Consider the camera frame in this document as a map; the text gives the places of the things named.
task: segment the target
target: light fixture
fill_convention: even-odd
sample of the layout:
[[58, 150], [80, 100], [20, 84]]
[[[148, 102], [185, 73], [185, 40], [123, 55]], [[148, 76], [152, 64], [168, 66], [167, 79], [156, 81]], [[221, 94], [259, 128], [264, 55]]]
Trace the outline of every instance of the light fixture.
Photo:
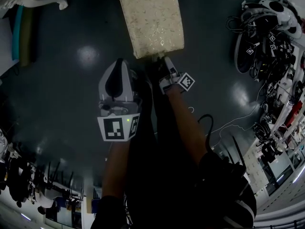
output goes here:
[[305, 165], [303, 166], [301, 172], [297, 175], [297, 177], [294, 179], [294, 181], [293, 181], [292, 183], [295, 183], [295, 182], [298, 180], [298, 178], [300, 177], [300, 175], [302, 174], [302, 172], [304, 171], [304, 169], [305, 169]]
[[282, 179], [283, 176], [284, 176], [284, 174], [282, 174], [281, 177], [276, 180], [276, 182], [278, 182], [280, 179]]
[[22, 214], [21, 215], [25, 218], [25, 219], [28, 219], [28, 220], [31, 220], [29, 217], [27, 217], [26, 215]]

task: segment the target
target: beige cushion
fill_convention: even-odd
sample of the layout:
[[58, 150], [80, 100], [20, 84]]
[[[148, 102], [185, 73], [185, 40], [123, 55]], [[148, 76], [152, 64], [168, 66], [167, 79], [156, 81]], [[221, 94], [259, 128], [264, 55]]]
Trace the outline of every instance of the beige cushion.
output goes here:
[[178, 0], [120, 1], [137, 59], [184, 47]]

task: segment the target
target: gray floor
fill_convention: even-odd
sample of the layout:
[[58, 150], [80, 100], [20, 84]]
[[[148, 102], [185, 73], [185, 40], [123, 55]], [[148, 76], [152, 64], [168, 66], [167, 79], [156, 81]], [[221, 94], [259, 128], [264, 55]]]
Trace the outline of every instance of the gray floor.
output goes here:
[[[236, 35], [226, 29], [225, 20], [239, 14], [242, 1], [179, 0], [185, 48], [169, 56], [180, 71], [196, 80], [185, 100], [196, 118], [212, 114], [214, 129], [250, 113], [261, 87], [248, 74], [238, 73], [232, 60]], [[119, 0], [68, 2], [63, 11], [57, 4], [39, 8], [37, 61], [22, 68], [19, 76], [10, 74], [1, 89], [20, 117], [15, 141], [37, 152], [39, 160], [61, 160], [62, 168], [83, 175], [102, 174], [109, 144], [103, 142], [97, 122], [99, 79], [118, 57], [134, 67], [140, 67], [141, 61], [132, 54]], [[249, 128], [258, 115], [257, 109], [233, 124]], [[203, 125], [209, 128], [208, 121]], [[254, 134], [238, 127], [222, 131], [218, 149], [231, 150], [231, 134], [245, 153]], [[215, 132], [211, 144], [218, 140]]]

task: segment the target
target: dark floor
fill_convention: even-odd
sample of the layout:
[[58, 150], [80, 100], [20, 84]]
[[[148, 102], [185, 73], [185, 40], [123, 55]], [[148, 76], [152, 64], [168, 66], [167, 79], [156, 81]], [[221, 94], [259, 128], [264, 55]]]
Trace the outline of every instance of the dark floor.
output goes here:
[[[196, 118], [213, 115], [214, 129], [250, 113], [261, 86], [238, 73], [232, 60], [235, 35], [226, 29], [225, 20], [239, 14], [242, 1], [179, 0], [185, 48], [169, 56], [179, 71], [196, 80], [184, 97]], [[100, 173], [109, 143], [103, 142], [97, 122], [99, 80], [118, 57], [132, 67], [140, 67], [141, 61], [133, 56], [119, 0], [68, 3], [63, 11], [57, 4], [37, 8], [37, 60], [19, 76], [10, 74], [0, 88], [19, 116], [15, 141], [37, 152], [40, 160], [61, 160], [61, 167], [81, 174]], [[248, 128], [258, 112], [234, 124]], [[208, 121], [203, 125], [209, 128]], [[232, 147], [232, 133], [245, 153], [254, 135], [238, 127], [222, 131], [219, 148]], [[218, 140], [216, 132], [211, 144]]]

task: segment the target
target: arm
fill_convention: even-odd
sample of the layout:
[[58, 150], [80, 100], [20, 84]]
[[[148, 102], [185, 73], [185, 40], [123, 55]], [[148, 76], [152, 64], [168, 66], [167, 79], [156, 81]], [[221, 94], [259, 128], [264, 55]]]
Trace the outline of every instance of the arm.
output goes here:
[[185, 104], [178, 85], [173, 85], [166, 94], [176, 117], [180, 137], [193, 161], [199, 165], [201, 158], [207, 153], [203, 129]]
[[112, 143], [102, 181], [102, 197], [114, 196], [123, 198], [129, 145], [130, 141]]

